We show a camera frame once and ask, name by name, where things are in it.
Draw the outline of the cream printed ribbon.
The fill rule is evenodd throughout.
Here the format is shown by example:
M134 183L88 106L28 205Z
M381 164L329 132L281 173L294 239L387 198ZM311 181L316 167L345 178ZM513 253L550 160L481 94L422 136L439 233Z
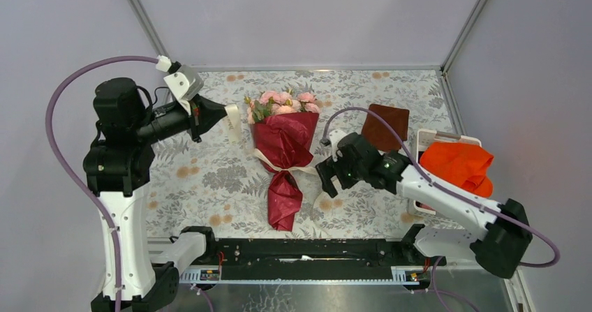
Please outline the cream printed ribbon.
M320 110L287 112L286 106L272 110L257 102L243 111L253 131L251 155L274 173L268 189L270 209L299 211L303 194L294 179L295 172L317 176L311 166L311 144Z

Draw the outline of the dark maroon wrapping paper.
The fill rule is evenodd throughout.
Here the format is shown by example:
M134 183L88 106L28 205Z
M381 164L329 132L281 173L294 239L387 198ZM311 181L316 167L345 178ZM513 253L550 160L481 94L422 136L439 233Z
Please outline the dark maroon wrapping paper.
M254 148L263 167L273 174L267 189L267 221L275 230L291 231L303 193L292 171L306 169L319 114L296 112L265 118L252 126Z

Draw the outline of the peach rose stem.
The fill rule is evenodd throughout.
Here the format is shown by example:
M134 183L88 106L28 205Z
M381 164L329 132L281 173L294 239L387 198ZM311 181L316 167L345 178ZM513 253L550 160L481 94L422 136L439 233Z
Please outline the peach rose stem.
M255 124L276 114L276 111L282 106L280 97L280 93L277 91L262 92L259 98L245 96L247 122Z

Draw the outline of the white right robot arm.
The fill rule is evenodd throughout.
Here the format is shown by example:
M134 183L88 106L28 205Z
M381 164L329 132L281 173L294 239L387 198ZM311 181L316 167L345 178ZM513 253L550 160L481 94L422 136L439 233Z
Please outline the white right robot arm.
M458 229L414 224L404 235L400 254L416 265L426 257L447 257L475 261L500 278L511 278L518 268L532 234L524 207L481 198L425 172L417 162L391 151L380 153L358 133L332 131L321 140L331 149L330 157L316 165L322 189L331 198L338 190L363 181L387 191L429 205L453 220Z

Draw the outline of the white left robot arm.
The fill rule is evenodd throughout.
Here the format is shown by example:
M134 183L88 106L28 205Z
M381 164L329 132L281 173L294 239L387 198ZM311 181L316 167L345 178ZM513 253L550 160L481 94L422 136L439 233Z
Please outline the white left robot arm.
M194 142L228 115L200 96L187 104L154 107L144 89L118 77L97 86L93 106L97 138L83 161L87 186L101 204L105 282L92 311L157 311L176 297L181 274L216 257L214 233L187 227L158 255L150 255L146 229L153 145L181 132Z

